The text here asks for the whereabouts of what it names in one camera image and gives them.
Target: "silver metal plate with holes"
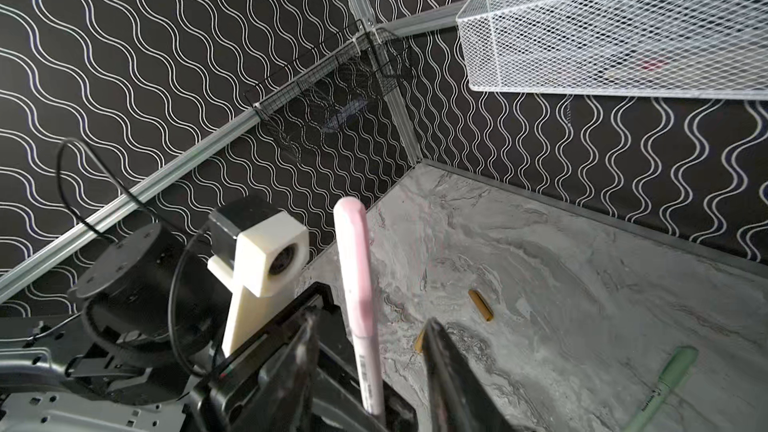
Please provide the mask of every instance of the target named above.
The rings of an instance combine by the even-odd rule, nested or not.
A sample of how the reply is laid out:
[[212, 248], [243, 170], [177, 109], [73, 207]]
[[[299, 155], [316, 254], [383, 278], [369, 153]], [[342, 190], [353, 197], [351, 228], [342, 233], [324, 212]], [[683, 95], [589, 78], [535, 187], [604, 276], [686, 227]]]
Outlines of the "silver metal plate with holes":
[[131, 407], [61, 392], [11, 394], [2, 405], [5, 417], [0, 420], [0, 432], [178, 432], [184, 423], [182, 405]]

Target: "black cylindrical motor housing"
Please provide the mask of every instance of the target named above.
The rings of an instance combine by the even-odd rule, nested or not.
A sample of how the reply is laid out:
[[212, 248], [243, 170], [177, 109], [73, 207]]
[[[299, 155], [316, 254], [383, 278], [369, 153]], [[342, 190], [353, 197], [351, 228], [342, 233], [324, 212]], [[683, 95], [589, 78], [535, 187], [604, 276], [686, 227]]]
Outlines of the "black cylindrical motor housing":
[[[182, 244], [166, 227], [149, 224], [110, 245], [78, 280], [75, 297], [99, 298], [102, 325], [119, 333], [140, 331], [151, 338], [168, 332], [168, 295]], [[179, 326], [226, 313], [229, 291], [205, 262], [187, 257], [176, 302]]]

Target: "green highlighter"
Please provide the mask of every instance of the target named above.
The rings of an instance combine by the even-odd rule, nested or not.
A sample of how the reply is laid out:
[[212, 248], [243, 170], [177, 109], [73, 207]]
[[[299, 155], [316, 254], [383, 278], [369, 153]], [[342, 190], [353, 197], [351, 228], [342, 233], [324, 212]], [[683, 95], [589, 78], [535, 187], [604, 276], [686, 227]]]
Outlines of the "green highlighter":
[[656, 388], [643, 403], [643, 407], [629, 421], [622, 432], [640, 432], [654, 418], [667, 396], [680, 384], [691, 365], [696, 362], [699, 351], [689, 345], [678, 347], [659, 375]]

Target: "black wire basket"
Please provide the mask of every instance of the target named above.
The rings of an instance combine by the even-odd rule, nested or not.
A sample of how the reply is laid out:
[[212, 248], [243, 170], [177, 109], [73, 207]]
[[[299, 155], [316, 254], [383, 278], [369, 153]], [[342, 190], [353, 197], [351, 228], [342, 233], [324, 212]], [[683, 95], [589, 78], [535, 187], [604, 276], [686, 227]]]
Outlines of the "black wire basket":
[[[315, 49], [327, 50], [327, 45], [324, 41]], [[366, 114], [379, 114], [385, 97], [412, 79], [412, 53], [408, 41], [387, 30], [361, 32], [280, 90], [254, 100], [264, 94], [267, 77], [246, 97], [260, 115], [262, 130], [298, 162], [307, 152], [338, 149], [344, 129]], [[307, 54], [318, 55], [317, 50]]]

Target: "white mesh basket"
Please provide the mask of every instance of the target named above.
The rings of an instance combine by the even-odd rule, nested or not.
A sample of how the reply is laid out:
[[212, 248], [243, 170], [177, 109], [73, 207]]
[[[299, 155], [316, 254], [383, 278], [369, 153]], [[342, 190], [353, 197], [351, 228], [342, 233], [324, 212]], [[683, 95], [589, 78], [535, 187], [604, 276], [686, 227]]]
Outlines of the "white mesh basket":
[[468, 0], [469, 86], [768, 100], [768, 0]]

